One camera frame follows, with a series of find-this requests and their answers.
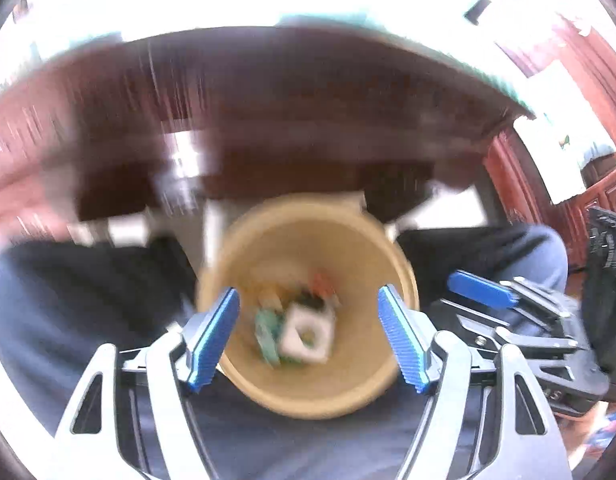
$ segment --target person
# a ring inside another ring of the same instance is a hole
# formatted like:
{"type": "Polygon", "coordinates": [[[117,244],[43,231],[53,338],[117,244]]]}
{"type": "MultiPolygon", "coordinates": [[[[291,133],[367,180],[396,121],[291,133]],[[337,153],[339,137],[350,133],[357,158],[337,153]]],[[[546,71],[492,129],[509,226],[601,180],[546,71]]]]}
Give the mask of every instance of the person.
{"type": "MultiPolygon", "coordinates": [[[[397,242],[412,264],[424,311],[445,294],[445,281],[456,269],[495,281],[521,275],[565,289],[565,247],[544,226],[412,230],[397,242]]],[[[0,256],[0,360],[30,410],[54,434],[98,346],[139,348],[174,320],[183,325],[192,315],[195,283],[181,246],[170,237],[156,238],[145,248],[41,240],[13,246],[0,256]]],[[[507,320],[519,330],[528,328],[521,319],[507,320]]],[[[480,393],[479,387],[470,388],[449,478],[466,474],[480,393]]],[[[255,404],[217,373],[192,402],[221,479],[374,480],[395,478],[425,400],[399,377],[355,413],[296,420],[255,404]]],[[[167,478],[147,402],[147,393],[141,394],[148,468],[167,478]]]]}

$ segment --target blue rubber tip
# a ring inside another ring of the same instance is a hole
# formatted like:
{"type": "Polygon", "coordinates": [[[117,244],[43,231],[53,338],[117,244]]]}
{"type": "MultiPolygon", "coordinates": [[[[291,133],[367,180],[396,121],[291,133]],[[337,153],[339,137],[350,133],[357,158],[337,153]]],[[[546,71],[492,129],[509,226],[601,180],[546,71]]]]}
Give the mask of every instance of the blue rubber tip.
{"type": "Polygon", "coordinates": [[[197,345],[191,351],[191,371],[186,382],[192,392],[199,392],[213,380],[217,363],[238,316],[239,294],[235,288],[229,288],[205,314],[203,319],[205,328],[198,338],[197,345]]]}
{"type": "Polygon", "coordinates": [[[457,270],[448,278],[448,290],[491,308],[502,310],[517,306],[518,296],[498,283],[457,270]]]}
{"type": "Polygon", "coordinates": [[[392,285],[379,289],[377,302],[379,320],[397,358],[404,380],[412,384],[417,393],[425,393],[431,381],[425,373],[424,348],[411,325],[409,314],[413,313],[404,305],[392,285]]]}

